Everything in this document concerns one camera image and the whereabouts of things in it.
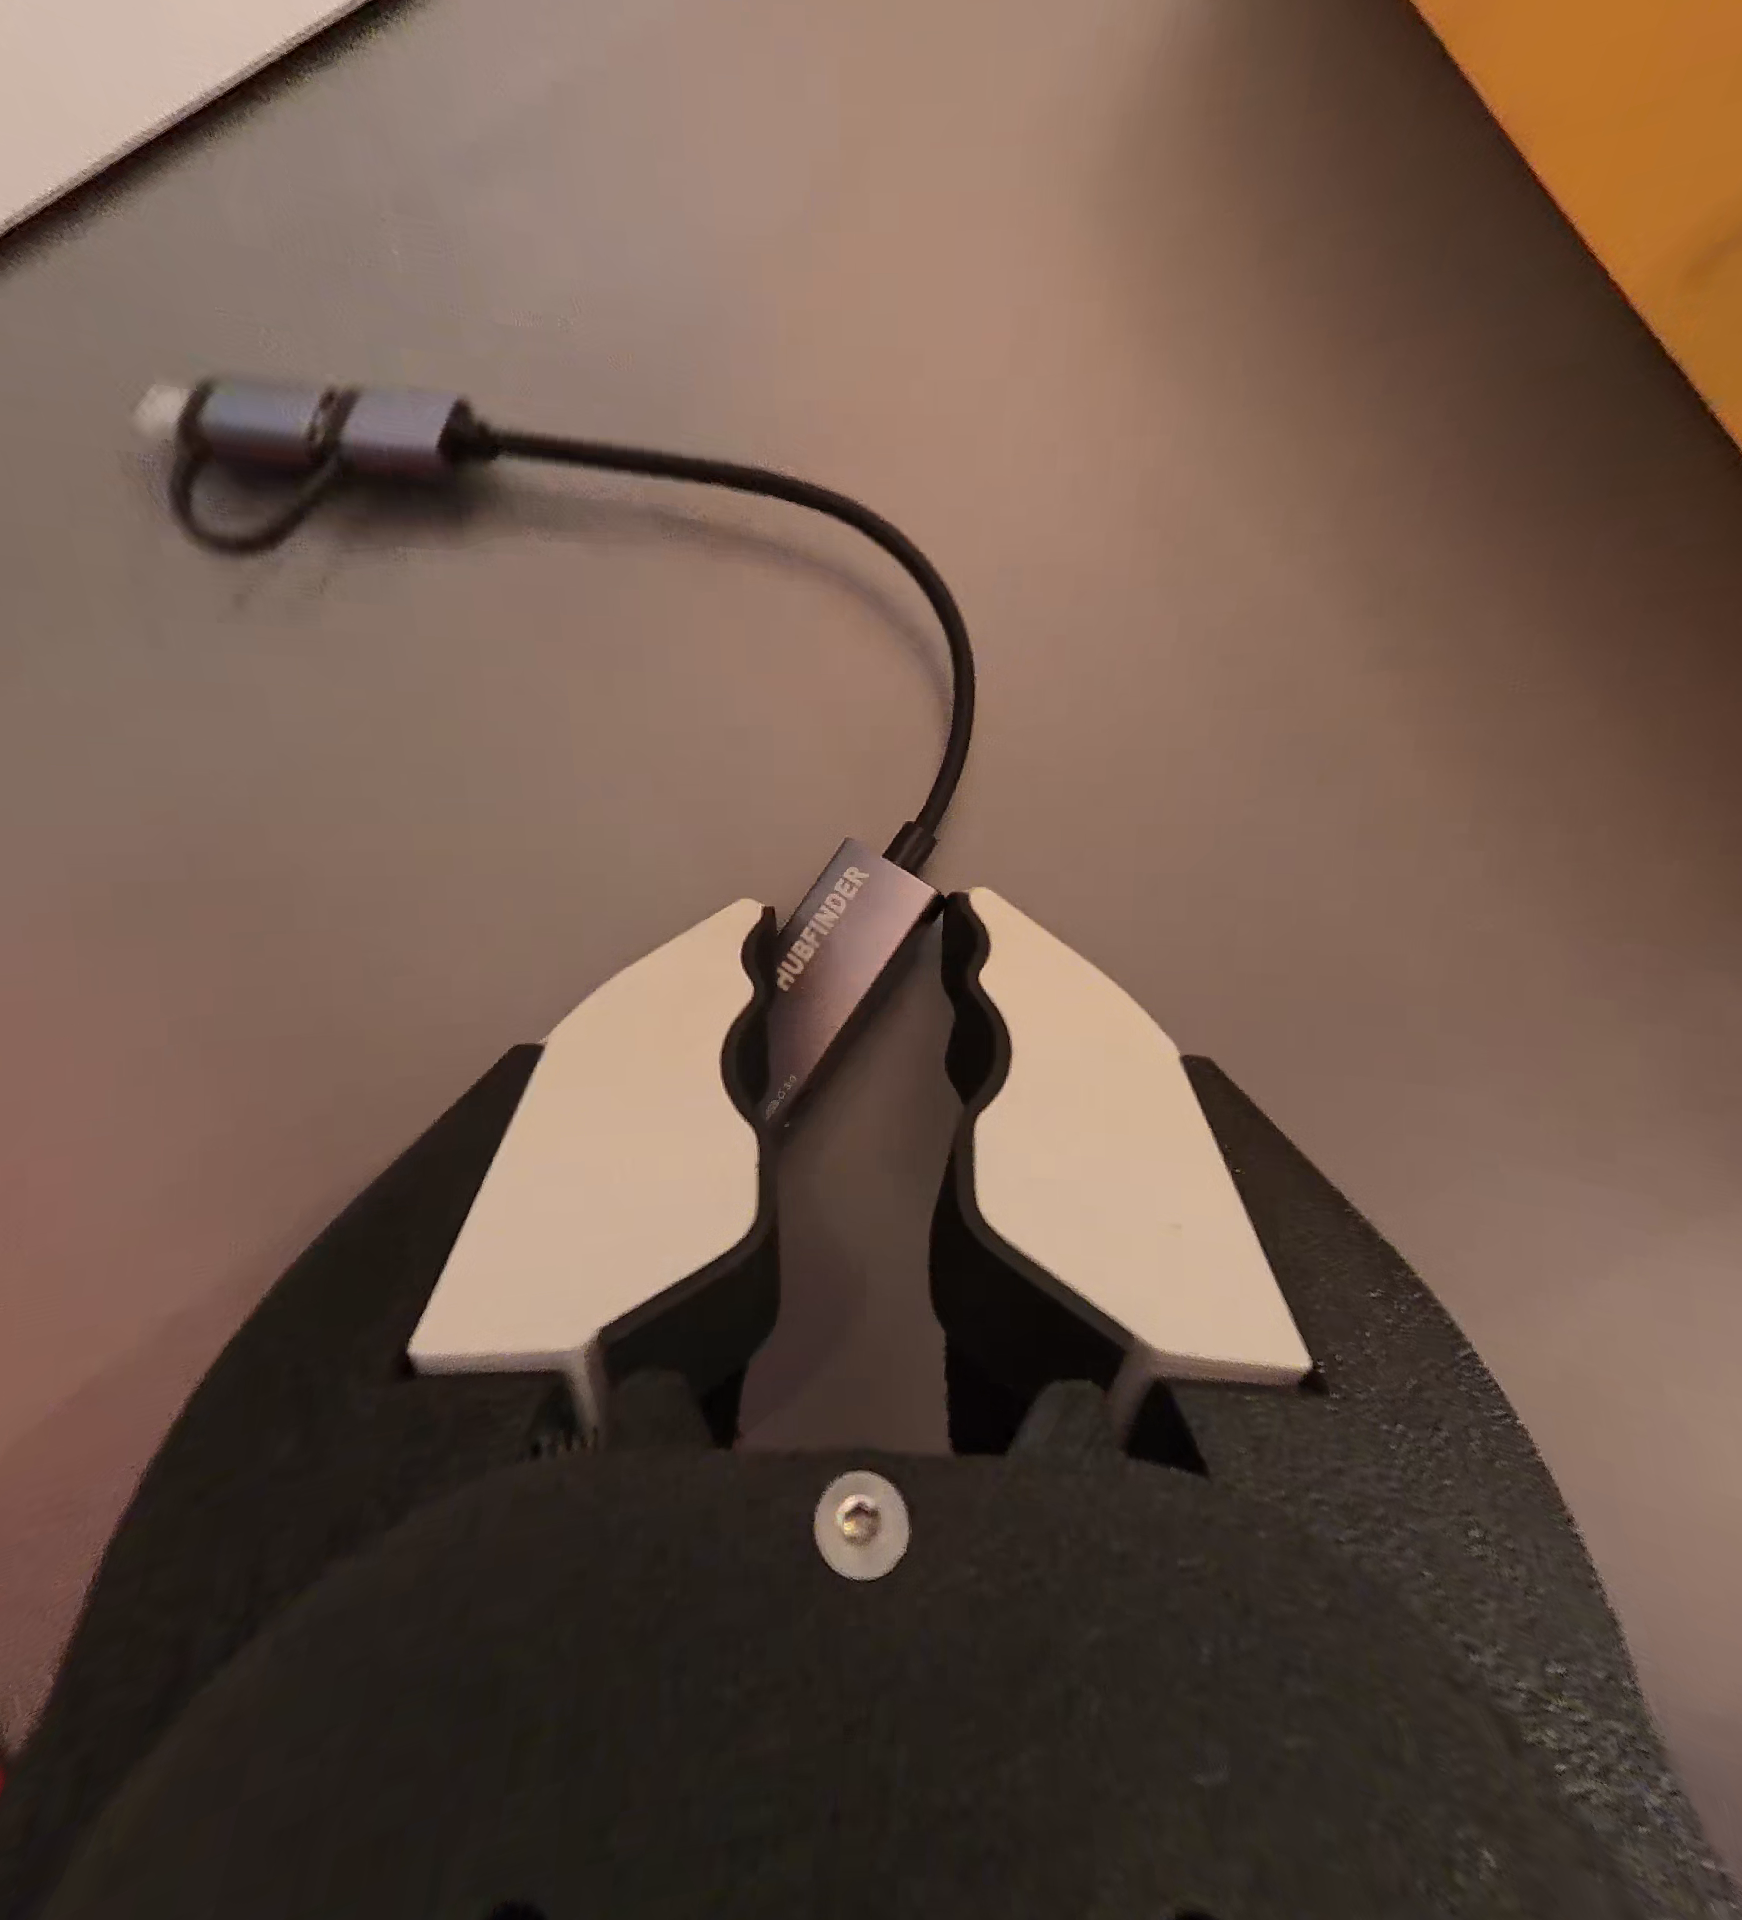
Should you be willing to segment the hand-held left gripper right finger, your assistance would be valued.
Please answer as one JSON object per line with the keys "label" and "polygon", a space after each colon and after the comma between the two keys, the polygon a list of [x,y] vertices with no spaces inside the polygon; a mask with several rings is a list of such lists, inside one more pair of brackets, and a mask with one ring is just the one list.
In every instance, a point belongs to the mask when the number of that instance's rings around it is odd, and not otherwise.
{"label": "hand-held left gripper right finger", "polygon": [[1317,1392],[1313,1354],[1166,1027],[1001,892],[951,895],[960,1112],[931,1211],[953,1449],[1009,1449],[1054,1386],[1166,1449],[1177,1387]]}

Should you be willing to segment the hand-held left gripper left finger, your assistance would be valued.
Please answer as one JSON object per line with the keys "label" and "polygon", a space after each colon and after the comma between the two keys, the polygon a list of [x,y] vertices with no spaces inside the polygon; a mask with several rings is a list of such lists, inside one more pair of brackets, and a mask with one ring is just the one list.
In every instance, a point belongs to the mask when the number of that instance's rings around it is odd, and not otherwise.
{"label": "hand-held left gripper left finger", "polygon": [[735,901],[544,1034],[405,1343],[415,1374],[559,1375],[596,1430],[644,1369],[701,1398],[745,1371],[779,1308],[755,1088],[773,930]]}

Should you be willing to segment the grey usb hub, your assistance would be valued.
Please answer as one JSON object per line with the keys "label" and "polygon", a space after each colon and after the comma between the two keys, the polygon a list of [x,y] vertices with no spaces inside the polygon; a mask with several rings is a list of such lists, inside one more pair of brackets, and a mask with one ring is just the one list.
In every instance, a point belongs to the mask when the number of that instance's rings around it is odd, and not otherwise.
{"label": "grey usb hub", "polygon": [[471,401],[424,388],[304,385],[209,375],[158,380],[138,430],[169,454],[166,501],[201,547],[260,555],[350,484],[433,486],[471,466],[570,466],[755,498],[821,515],[891,559],[925,599],[949,662],[945,745],[917,814],[883,853],[839,846],[779,934],[760,1113],[782,1126],[841,1058],[941,911],[925,870],[965,772],[977,717],[977,658],[953,589],[886,515],[774,466],[541,433],[484,419]]}

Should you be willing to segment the yellow plastic bin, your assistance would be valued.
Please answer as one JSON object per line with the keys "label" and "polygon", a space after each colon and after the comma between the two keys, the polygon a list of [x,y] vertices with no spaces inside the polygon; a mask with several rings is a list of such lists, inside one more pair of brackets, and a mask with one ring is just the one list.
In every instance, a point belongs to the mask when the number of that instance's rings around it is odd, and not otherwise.
{"label": "yellow plastic bin", "polygon": [[1742,1],[1421,1],[1742,450]]}

